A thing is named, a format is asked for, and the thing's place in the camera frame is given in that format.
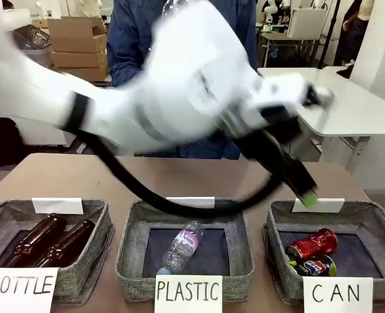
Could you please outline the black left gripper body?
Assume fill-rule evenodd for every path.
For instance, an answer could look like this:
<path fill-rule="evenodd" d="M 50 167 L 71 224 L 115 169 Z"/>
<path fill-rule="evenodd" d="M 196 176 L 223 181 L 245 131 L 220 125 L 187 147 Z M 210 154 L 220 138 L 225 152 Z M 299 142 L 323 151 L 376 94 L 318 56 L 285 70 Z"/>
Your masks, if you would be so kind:
<path fill-rule="evenodd" d="M 264 167 L 276 177 L 301 177 L 305 167 L 288 148 L 302 135 L 297 119 L 284 119 L 264 128 L 267 138 Z"/>

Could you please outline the crushed red soda can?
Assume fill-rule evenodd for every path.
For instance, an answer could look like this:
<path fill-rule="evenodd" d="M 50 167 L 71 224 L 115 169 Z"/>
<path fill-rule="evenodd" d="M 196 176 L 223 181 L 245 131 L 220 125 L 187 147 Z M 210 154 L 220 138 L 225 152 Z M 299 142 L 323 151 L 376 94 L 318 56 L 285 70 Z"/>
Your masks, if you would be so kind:
<path fill-rule="evenodd" d="M 288 245 L 285 252 L 297 259 L 308 260 L 321 254 L 331 254 L 336 248 L 336 234 L 327 228 L 322 228 L 316 233 Z"/>

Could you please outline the dark blue soda can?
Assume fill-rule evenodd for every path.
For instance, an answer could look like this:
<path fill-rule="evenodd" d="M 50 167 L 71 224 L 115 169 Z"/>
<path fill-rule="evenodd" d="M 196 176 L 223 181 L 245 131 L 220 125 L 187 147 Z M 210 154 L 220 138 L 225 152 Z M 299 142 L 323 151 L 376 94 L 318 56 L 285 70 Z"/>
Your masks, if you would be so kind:
<path fill-rule="evenodd" d="M 289 265 L 300 276 L 336 276 L 337 268 L 334 261 L 327 255 L 321 254 L 307 260 L 291 258 Z"/>

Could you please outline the labelled clear water bottle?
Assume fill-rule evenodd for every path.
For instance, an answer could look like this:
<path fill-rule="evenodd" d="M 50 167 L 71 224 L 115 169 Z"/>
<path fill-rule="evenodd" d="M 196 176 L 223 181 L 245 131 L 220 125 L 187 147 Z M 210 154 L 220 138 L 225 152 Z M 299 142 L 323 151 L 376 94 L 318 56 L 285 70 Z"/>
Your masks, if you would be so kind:
<path fill-rule="evenodd" d="M 179 274 L 196 252 L 204 233 L 204 225 L 197 220 L 188 222 L 171 242 L 162 257 L 158 275 Z"/>

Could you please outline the clear plastic bottle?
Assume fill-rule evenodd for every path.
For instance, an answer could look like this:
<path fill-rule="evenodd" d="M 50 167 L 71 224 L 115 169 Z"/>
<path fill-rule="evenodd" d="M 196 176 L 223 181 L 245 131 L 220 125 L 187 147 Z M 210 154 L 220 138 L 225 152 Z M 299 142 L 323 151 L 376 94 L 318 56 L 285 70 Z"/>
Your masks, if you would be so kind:
<path fill-rule="evenodd" d="M 162 17 L 177 14 L 185 7 L 189 6 L 193 0 L 166 0 L 162 7 Z"/>

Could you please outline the brown glass bottle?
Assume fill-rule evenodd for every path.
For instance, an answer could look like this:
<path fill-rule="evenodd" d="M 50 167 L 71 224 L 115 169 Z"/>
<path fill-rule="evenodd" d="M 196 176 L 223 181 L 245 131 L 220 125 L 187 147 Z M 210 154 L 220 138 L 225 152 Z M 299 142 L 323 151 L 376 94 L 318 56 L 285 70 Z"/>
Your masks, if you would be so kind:
<path fill-rule="evenodd" d="M 88 219 L 82 220 L 54 243 L 35 267 L 61 268 L 73 264 L 84 249 L 94 228 L 94 222 Z"/>
<path fill-rule="evenodd" d="M 0 267 L 34 267 L 44 253 L 62 236 L 66 225 L 67 221 L 59 214 L 49 214 L 14 247 Z"/>

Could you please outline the grey fabric can basket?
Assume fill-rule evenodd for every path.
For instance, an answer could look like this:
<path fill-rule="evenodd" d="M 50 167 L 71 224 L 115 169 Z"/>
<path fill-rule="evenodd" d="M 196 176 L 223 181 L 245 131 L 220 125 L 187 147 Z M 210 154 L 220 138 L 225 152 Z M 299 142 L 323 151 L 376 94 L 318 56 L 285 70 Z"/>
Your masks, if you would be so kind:
<path fill-rule="evenodd" d="M 331 259 L 338 277 L 373 278 L 373 301 L 385 303 L 385 209 L 371 201 L 344 201 L 338 213 L 295 213 L 293 201 L 274 201 L 264 225 L 274 286 L 288 303 L 303 300 L 303 279 L 290 265 L 286 248 L 318 230 L 337 236 Z"/>

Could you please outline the white CAN paper sign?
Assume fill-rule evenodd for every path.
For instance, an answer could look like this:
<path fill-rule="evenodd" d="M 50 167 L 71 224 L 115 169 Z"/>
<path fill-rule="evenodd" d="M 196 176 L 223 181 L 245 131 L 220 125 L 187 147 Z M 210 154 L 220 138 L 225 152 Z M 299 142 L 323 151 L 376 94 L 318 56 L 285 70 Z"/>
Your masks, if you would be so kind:
<path fill-rule="evenodd" d="M 304 313 L 372 313 L 373 279 L 304 277 Z"/>

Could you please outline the grey fabric plastic basket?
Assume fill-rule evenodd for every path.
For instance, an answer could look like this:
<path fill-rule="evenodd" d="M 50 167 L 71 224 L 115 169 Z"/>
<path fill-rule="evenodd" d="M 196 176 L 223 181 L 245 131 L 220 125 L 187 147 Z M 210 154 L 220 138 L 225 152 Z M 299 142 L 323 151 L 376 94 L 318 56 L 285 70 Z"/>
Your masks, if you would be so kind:
<path fill-rule="evenodd" d="M 115 273 L 127 301 L 154 299 L 155 275 L 162 257 L 189 221 L 162 213 L 144 201 L 132 204 L 115 263 Z M 204 235 L 182 274 L 220 275 L 225 302 L 247 300 L 255 264 L 245 216 L 201 218 L 199 222 L 205 227 Z"/>

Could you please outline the grey fabric bottle basket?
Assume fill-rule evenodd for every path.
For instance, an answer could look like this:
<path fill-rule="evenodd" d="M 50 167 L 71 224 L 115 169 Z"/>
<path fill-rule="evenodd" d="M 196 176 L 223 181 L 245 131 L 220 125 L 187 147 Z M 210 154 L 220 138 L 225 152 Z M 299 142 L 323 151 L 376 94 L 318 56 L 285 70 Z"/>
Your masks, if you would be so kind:
<path fill-rule="evenodd" d="M 95 227 L 78 259 L 58 270 L 53 296 L 55 306 L 82 306 L 87 302 L 99 279 L 114 234 L 106 201 L 83 199 L 82 209 L 81 215 L 65 216 L 67 229 L 83 219 L 91 220 Z M 0 260 L 12 249 L 12 242 L 19 232 L 30 230 L 44 217 L 35 212 L 30 199 L 0 203 Z"/>

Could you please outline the blank white card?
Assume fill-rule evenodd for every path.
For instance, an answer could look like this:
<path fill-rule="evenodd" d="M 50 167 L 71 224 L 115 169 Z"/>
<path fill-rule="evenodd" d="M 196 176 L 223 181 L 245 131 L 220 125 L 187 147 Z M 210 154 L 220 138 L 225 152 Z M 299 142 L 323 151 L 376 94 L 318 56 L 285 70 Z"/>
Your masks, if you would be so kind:
<path fill-rule="evenodd" d="M 36 214 L 82 215 L 81 198 L 31 198 Z"/>
<path fill-rule="evenodd" d="M 201 209 L 213 209 L 215 207 L 215 197 L 166 197 L 166 200 L 177 203 L 181 206 L 194 207 Z"/>
<path fill-rule="evenodd" d="M 307 198 L 295 199 L 293 213 L 339 213 L 345 202 L 344 198 Z"/>

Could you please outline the large white table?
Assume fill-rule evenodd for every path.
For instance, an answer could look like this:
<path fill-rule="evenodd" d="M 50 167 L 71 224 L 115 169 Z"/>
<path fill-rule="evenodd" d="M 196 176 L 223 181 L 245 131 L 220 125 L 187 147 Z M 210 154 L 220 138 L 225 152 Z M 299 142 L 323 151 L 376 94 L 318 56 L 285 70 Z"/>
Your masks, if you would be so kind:
<path fill-rule="evenodd" d="M 300 109 L 300 119 L 315 134 L 325 138 L 321 162 L 333 162 L 332 153 L 343 142 L 351 149 L 342 165 L 352 173 L 360 155 L 373 136 L 385 135 L 385 100 L 338 75 L 331 68 L 259 68 L 263 76 L 299 72 L 309 82 L 329 87 L 335 100 L 327 112 L 320 109 Z"/>

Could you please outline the grey background table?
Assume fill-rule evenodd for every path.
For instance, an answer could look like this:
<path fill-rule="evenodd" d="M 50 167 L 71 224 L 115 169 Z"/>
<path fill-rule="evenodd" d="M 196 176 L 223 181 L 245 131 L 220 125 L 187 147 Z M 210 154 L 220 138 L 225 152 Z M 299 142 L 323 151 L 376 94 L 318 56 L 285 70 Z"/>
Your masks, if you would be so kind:
<path fill-rule="evenodd" d="M 323 47 L 320 40 L 292 39 L 278 32 L 259 32 L 256 39 L 258 67 L 315 67 L 316 55 Z"/>

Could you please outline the black stand pole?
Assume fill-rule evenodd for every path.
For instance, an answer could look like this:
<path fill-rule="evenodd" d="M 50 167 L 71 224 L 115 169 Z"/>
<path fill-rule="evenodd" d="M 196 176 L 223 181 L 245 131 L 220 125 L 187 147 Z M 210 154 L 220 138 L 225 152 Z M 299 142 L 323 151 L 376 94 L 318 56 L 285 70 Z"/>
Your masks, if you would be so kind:
<path fill-rule="evenodd" d="M 325 41 L 325 43 L 323 45 L 322 55 L 320 56 L 320 60 L 318 62 L 317 69 L 322 69 L 323 68 L 323 64 L 324 64 L 324 60 L 325 60 L 325 57 L 326 57 L 326 54 L 327 54 L 328 46 L 330 44 L 331 36 L 333 34 L 334 25 L 336 23 L 340 2 L 341 2 L 341 0 L 335 0 L 335 9 L 333 11 L 333 15 L 332 15 L 331 20 L 330 20 L 330 27 L 328 29 L 328 33 L 327 33 L 327 36 L 326 36 L 326 41 Z"/>

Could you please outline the white square box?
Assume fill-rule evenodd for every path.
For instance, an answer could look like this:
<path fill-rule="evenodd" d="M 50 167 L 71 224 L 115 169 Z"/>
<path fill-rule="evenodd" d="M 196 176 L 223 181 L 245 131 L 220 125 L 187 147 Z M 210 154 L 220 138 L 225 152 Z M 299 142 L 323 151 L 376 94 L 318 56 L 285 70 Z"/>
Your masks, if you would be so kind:
<path fill-rule="evenodd" d="M 328 11 L 321 8 L 293 8 L 288 24 L 287 37 L 293 40 L 318 40 Z"/>

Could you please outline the background person dark clothes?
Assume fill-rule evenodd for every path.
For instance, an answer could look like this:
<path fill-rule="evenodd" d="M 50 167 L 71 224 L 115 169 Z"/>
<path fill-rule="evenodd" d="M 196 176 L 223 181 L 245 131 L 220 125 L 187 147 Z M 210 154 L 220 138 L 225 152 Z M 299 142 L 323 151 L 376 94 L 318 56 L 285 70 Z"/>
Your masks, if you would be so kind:
<path fill-rule="evenodd" d="M 343 66 L 355 61 L 371 17 L 375 0 L 353 0 L 344 15 L 333 64 Z"/>

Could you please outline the white PLASTIC paper sign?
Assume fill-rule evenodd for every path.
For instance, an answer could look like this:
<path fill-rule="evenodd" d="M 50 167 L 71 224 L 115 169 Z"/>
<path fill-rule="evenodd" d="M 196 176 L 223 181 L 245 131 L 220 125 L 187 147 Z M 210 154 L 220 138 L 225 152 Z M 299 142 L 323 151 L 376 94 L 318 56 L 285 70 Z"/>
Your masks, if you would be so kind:
<path fill-rule="evenodd" d="M 157 275 L 154 313 L 223 313 L 218 275 Z"/>

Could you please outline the person in denim shirt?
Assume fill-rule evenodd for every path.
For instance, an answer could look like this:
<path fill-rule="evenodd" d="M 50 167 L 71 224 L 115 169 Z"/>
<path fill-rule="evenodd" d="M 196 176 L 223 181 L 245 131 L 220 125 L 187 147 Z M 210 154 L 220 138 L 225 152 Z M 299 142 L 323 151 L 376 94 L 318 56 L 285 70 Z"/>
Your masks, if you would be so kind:
<path fill-rule="evenodd" d="M 249 63 L 257 66 L 256 1 L 210 0 L 227 20 L 245 48 Z M 151 27 L 161 17 L 167 0 L 114 0 L 106 44 L 112 85 L 131 80 L 142 70 L 151 47 Z M 240 157 L 239 148 L 214 134 L 204 140 L 143 155 L 157 158 L 230 159 Z"/>

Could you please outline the flat cardboard box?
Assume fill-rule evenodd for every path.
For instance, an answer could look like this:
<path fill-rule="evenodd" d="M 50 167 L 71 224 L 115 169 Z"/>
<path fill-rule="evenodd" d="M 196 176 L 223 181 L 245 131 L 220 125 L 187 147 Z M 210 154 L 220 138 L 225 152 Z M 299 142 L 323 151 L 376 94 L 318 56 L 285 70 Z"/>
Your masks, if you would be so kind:
<path fill-rule="evenodd" d="M 99 53 L 106 48 L 107 35 L 96 35 L 91 38 L 52 37 L 52 49 L 55 52 Z"/>
<path fill-rule="evenodd" d="M 98 68 L 106 64 L 106 53 L 52 52 L 57 68 Z"/>
<path fill-rule="evenodd" d="M 109 76 L 106 63 L 95 68 L 58 68 L 58 71 L 71 74 L 88 82 L 101 82 Z"/>

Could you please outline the open cardboard box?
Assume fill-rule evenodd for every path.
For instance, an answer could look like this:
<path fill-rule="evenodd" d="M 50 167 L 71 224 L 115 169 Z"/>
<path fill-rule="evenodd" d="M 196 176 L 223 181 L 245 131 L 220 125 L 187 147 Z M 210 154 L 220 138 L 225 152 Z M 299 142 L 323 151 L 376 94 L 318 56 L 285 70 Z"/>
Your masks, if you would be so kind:
<path fill-rule="evenodd" d="M 60 19 L 49 19 L 48 29 L 55 38 L 91 38 L 106 33 L 100 17 L 63 16 Z"/>

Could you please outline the black backpack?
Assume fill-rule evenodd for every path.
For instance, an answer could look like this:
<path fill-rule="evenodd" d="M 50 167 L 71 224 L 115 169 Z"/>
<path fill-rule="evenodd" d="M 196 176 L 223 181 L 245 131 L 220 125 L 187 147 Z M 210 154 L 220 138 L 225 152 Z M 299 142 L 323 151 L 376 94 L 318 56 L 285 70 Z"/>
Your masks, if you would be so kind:
<path fill-rule="evenodd" d="M 16 123 L 0 117 L 0 167 L 20 163 L 25 157 L 25 145 Z"/>

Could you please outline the white BOTTLE paper sign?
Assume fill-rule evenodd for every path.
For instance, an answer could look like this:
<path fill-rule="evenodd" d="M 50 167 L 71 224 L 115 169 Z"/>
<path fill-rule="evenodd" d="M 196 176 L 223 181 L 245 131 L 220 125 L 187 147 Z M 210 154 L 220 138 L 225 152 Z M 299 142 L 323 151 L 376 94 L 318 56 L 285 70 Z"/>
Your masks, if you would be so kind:
<path fill-rule="evenodd" d="M 50 313 L 58 270 L 0 268 L 0 313 Z"/>

